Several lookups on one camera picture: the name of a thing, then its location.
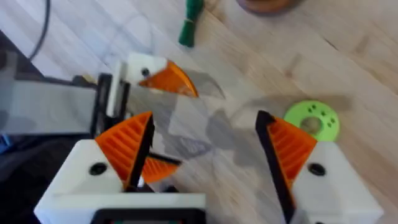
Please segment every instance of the black plastic frame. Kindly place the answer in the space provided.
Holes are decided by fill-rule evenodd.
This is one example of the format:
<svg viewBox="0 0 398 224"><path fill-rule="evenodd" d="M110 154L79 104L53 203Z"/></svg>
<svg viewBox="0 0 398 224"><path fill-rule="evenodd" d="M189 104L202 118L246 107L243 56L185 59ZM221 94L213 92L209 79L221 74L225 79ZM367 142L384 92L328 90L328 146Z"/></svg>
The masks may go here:
<svg viewBox="0 0 398 224"><path fill-rule="evenodd" d="M91 224L105 224L111 221L181 221L182 224L205 224L206 213L198 208L111 208L98 210Z"/></svg>

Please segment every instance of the green gear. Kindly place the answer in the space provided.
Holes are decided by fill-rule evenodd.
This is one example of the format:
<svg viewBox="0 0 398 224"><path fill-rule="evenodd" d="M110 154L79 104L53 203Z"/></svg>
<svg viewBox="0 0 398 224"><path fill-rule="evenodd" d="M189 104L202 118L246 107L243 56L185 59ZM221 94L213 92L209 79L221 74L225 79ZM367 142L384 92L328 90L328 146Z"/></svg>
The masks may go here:
<svg viewBox="0 0 398 224"><path fill-rule="evenodd" d="M320 130L311 134L318 141L335 141L340 132L340 121L330 106L316 101L305 100L294 104L285 114L285 121L300 128L303 120L316 117L321 121Z"/></svg>

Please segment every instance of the wood grain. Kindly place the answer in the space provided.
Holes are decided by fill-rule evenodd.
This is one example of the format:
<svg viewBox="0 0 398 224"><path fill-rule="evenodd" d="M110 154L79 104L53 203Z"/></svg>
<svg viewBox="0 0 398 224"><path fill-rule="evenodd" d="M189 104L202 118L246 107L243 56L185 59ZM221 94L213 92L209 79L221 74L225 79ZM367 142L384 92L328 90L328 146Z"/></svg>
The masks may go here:
<svg viewBox="0 0 398 224"><path fill-rule="evenodd" d="M0 29L29 54L43 13L42 1L3 0ZM306 0L288 14L257 17L236 1L207 0L194 49L177 43L184 17L185 0L54 0L34 64L71 79L110 71L137 51L208 73L199 85L216 83L217 97L136 87L129 108L154 112L154 150L186 160L171 181L207 194L209 223L280 223L254 115L324 101L340 116L338 144L386 211L380 223L398 222L397 1Z"/></svg>

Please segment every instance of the black screw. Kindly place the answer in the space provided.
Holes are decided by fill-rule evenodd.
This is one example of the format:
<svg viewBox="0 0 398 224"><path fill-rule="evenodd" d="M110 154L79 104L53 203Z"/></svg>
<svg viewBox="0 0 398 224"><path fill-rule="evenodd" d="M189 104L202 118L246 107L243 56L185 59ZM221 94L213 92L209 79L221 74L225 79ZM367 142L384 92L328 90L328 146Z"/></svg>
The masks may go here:
<svg viewBox="0 0 398 224"><path fill-rule="evenodd" d="M142 76L144 76L144 77L148 77L148 76L150 75L150 71L148 70L148 68L143 68L143 69L141 70L141 74L142 74Z"/></svg>
<svg viewBox="0 0 398 224"><path fill-rule="evenodd" d="M308 170L317 176L324 176L326 175L326 169L319 163L311 163L308 165Z"/></svg>
<svg viewBox="0 0 398 224"><path fill-rule="evenodd" d="M90 170L88 172L90 173L90 175L101 175L106 171L107 168L108 166L105 163L97 162L90 167Z"/></svg>

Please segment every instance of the orange 3d printed part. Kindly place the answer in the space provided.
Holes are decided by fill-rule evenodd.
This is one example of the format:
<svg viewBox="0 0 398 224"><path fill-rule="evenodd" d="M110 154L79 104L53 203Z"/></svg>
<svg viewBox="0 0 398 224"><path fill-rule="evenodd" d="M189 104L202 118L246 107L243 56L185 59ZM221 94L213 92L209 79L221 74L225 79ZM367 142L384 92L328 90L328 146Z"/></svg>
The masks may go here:
<svg viewBox="0 0 398 224"><path fill-rule="evenodd" d="M124 188L135 188L140 175L155 182L174 173L180 161L149 152L155 126L152 112L119 123L95 141L123 181Z"/></svg>
<svg viewBox="0 0 398 224"><path fill-rule="evenodd" d="M139 85L181 95L198 97L197 89L188 75L170 60L167 62L167 66L164 70L139 82Z"/></svg>
<svg viewBox="0 0 398 224"><path fill-rule="evenodd" d="M284 216L291 218L295 210L291 193L292 184L317 144L317 140L305 131L265 111L259 111L257 115L256 131L267 156Z"/></svg>

